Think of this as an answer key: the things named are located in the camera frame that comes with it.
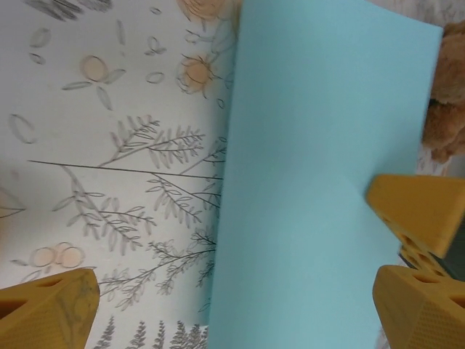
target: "fern drawing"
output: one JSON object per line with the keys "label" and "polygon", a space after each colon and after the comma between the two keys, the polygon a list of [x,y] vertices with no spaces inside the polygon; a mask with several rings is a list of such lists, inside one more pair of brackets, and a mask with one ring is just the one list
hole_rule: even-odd
{"label": "fern drawing", "polygon": [[145,345],[145,328],[145,322],[140,321],[136,334],[130,342],[131,345],[126,347],[126,349],[139,349]]}
{"label": "fern drawing", "polygon": [[160,321],[158,325],[158,334],[152,345],[152,349],[163,349],[163,346],[165,345],[165,336],[165,323]]}
{"label": "fern drawing", "polygon": [[147,250],[152,252],[152,257],[156,260],[155,266],[150,269],[139,269],[139,273],[135,276],[130,275],[129,269],[114,270],[111,276],[104,275],[99,283],[101,297],[106,296],[107,301],[111,302],[118,293],[122,294],[123,299],[116,307],[126,310],[140,301],[146,285],[154,282],[159,273],[163,275],[163,279],[155,284],[158,293],[171,294],[175,278],[205,260],[197,280],[197,286],[203,286],[214,270],[214,253],[217,247],[214,230],[196,228],[191,241],[191,244],[182,251],[174,247],[173,240],[149,243]]}
{"label": "fern drawing", "polygon": [[128,247],[132,251],[142,247],[138,241],[141,227],[148,235],[156,227],[153,217],[145,214],[144,206],[121,209],[118,198],[86,191],[69,168],[62,168],[71,178],[71,195],[58,202],[53,211],[74,204],[77,214],[69,219],[68,227],[82,222],[84,236],[92,235],[95,240],[106,238],[109,250],[112,252],[119,245],[121,255],[126,254]]}
{"label": "fern drawing", "polygon": [[113,333],[115,332],[115,318],[112,315],[108,322],[107,328],[103,332],[101,338],[94,346],[94,349],[107,349],[111,346],[111,340],[113,339]]}
{"label": "fern drawing", "polygon": [[136,120],[128,116],[127,124],[125,126],[119,121],[118,133],[110,133],[116,151],[99,167],[145,151],[157,169],[162,166],[169,169],[175,161],[181,164],[189,162],[191,157],[196,157],[203,149],[201,141],[205,135],[199,129],[192,130],[190,126],[184,129],[178,127],[175,132],[171,128],[158,129],[160,122],[153,120],[150,115],[137,117]]}

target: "brown plush toy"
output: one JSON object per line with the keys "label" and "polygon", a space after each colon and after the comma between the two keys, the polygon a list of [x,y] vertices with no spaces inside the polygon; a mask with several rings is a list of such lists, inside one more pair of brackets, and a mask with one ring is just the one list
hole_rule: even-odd
{"label": "brown plush toy", "polygon": [[440,163],[465,154],[465,21],[444,28],[422,143]]}

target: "branch drawing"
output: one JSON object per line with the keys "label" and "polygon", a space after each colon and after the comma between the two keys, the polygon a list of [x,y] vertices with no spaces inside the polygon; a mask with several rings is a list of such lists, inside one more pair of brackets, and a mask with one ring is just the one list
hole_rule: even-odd
{"label": "branch drawing", "polygon": [[111,302],[115,299],[117,292],[121,293],[123,299],[116,307],[124,311],[140,301],[146,285],[155,281],[157,274],[162,270],[164,278],[155,287],[158,288],[159,294],[168,295],[174,288],[174,280],[177,276],[185,273],[202,260],[207,260],[199,272],[197,281],[197,286],[202,287],[206,279],[210,278],[213,273],[214,253],[217,247],[214,230],[212,228],[196,228],[191,240],[191,244],[182,251],[178,251],[174,247],[173,240],[149,243],[147,250],[153,253],[152,258],[157,261],[156,265],[150,269],[139,269],[139,273],[135,276],[130,276],[129,269],[114,270],[111,276],[105,275],[99,283],[100,296],[107,296],[107,301]]}
{"label": "branch drawing", "polygon": [[113,334],[115,333],[115,317],[112,315],[108,322],[107,328],[102,333],[101,338],[94,346],[94,349],[108,349],[111,346]]}
{"label": "branch drawing", "polygon": [[0,186],[0,219],[11,217],[26,210],[19,198]]}
{"label": "branch drawing", "polygon": [[193,165],[189,166],[184,171],[180,172],[180,174],[183,175],[184,173],[189,172],[191,169],[193,169],[194,167],[197,167],[199,164],[201,164],[204,161],[212,164],[213,166],[219,163],[224,163],[225,155],[226,155],[226,143],[227,143],[226,138],[218,137],[218,139],[215,140],[213,145],[210,147],[210,150],[205,157],[195,162]]}
{"label": "branch drawing", "polygon": [[145,119],[138,117],[137,121],[128,116],[128,125],[129,127],[125,127],[119,121],[118,134],[110,133],[116,152],[99,167],[105,167],[140,151],[147,151],[157,169],[162,165],[169,169],[174,160],[183,164],[203,149],[201,141],[205,135],[199,129],[193,131],[191,127],[178,127],[176,132],[172,132],[171,128],[158,130],[156,127],[160,126],[160,122],[153,120],[150,115]]}
{"label": "branch drawing", "polygon": [[139,326],[137,327],[136,334],[130,342],[131,345],[126,347],[126,349],[139,349],[145,345],[145,329],[145,322],[140,321]]}
{"label": "branch drawing", "polygon": [[140,225],[145,226],[148,235],[156,227],[153,217],[145,215],[144,206],[136,206],[127,210],[120,210],[118,198],[111,198],[103,193],[87,192],[78,178],[69,168],[62,166],[71,178],[71,196],[58,202],[52,211],[64,209],[70,204],[74,204],[77,215],[70,218],[67,226],[70,227],[79,220],[84,223],[84,236],[90,233],[96,240],[108,239],[108,248],[112,252],[116,245],[120,245],[121,255],[126,254],[129,246],[132,251],[136,251],[142,244],[140,239]]}

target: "botanical illustration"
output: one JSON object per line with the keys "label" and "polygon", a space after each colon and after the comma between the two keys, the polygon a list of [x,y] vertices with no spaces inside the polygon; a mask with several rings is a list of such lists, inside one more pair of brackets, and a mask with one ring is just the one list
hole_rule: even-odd
{"label": "botanical illustration", "polygon": [[84,87],[95,86],[97,96],[103,106],[109,110],[113,110],[113,106],[106,89],[102,85],[111,85],[116,80],[125,74],[124,69],[115,69],[109,71],[107,65],[103,60],[95,56],[87,56],[81,61],[80,65],[81,74],[86,80],[75,81],[66,84],[62,87],[64,91],[71,91],[74,89],[83,89]]}
{"label": "botanical illustration", "polygon": [[42,47],[45,47],[51,39],[52,35],[50,30],[47,28],[40,28],[34,32],[31,36],[31,40],[29,41],[29,47],[31,51],[29,52],[29,58],[37,64],[43,65],[45,64],[45,58],[39,55],[37,52]]}
{"label": "botanical illustration", "polygon": [[[177,84],[189,95],[201,92],[207,98],[206,90],[214,81],[223,81],[226,88],[233,84],[233,73],[221,76],[217,73],[219,58],[233,51],[238,37],[240,1],[208,0],[201,4],[196,0],[178,0],[179,8],[189,20],[197,18],[202,22],[201,31],[186,30],[185,41],[196,45],[208,43],[209,52],[195,55],[183,55],[177,69]],[[206,34],[207,23],[217,21],[215,32]],[[217,104],[225,108],[224,98],[217,97]]]}
{"label": "botanical illustration", "polygon": [[[110,317],[101,338],[93,349],[107,349],[112,347],[113,335],[117,326],[114,316]],[[139,349],[142,347],[152,349],[207,349],[207,339],[209,330],[200,325],[194,325],[187,329],[182,321],[177,322],[177,330],[170,338],[166,335],[166,325],[163,321],[158,323],[158,331],[155,337],[147,333],[147,326],[144,321],[140,321],[133,339],[126,349]]]}
{"label": "botanical illustration", "polygon": [[8,118],[8,127],[12,134],[24,144],[34,144],[37,138],[34,137],[35,127],[24,116],[11,114]]}
{"label": "botanical illustration", "polygon": [[[68,0],[23,0],[30,7],[48,15],[56,20],[77,20],[84,13],[83,8]],[[87,9],[107,12],[113,7],[112,0],[77,0]]]}
{"label": "botanical illustration", "polygon": [[0,219],[11,217],[26,210],[18,197],[0,186]]}
{"label": "botanical illustration", "polygon": [[152,254],[155,265],[148,269],[139,269],[133,275],[128,268],[106,274],[99,283],[101,296],[106,296],[111,302],[116,293],[121,293],[123,299],[116,307],[126,310],[140,301],[145,287],[154,281],[158,281],[155,287],[159,294],[171,294],[175,278],[200,262],[203,262],[203,267],[198,272],[197,286],[203,286],[206,279],[213,274],[217,243],[211,228],[196,228],[191,240],[190,245],[181,251],[173,246],[173,240],[150,242],[147,251]]}
{"label": "botanical illustration", "polygon": [[21,282],[27,282],[43,278],[48,275],[62,273],[74,268],[94,268],[83,266],[86,255],[83,249],[72,245],[69,242],[60,242],[55,246],[41,247],[35,249],[26,260],[10,260],[13,265],[34,269]]}

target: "white paper background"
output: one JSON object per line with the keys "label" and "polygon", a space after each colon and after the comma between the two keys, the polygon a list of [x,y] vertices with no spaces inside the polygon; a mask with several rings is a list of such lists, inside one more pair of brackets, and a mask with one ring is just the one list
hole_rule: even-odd
{"label": "white paper background", "polygon": [[[57,11],[54,0],[29,2]],[[215,250],[233,3],[69,2],[83,10],[76,20],[26,1],[1,4],[0,287],[95,267],[103,296],[87,348],[149,347],[159,321],[170,348],[176,330],[207,322],[211,278],[202,273],[211,271]],[[104,12],[92,9],[109,2]],[[80,69],[87,56],[121,77],[91,81],[89,66],[87,76]],[[150,73],[163,80],[147,82]],[[74,82],[85,87],[63,89]],[[186,151],[175,151],[180,146]],[[54,212],[57,205],[65,207]],[[146,220],[156,223],[151,235]],[[98,345],[111,316],[112,340]],[[141,321],[145,340],[130,343]],[[203,348],[199,333],[195,327],[186,338]]]}

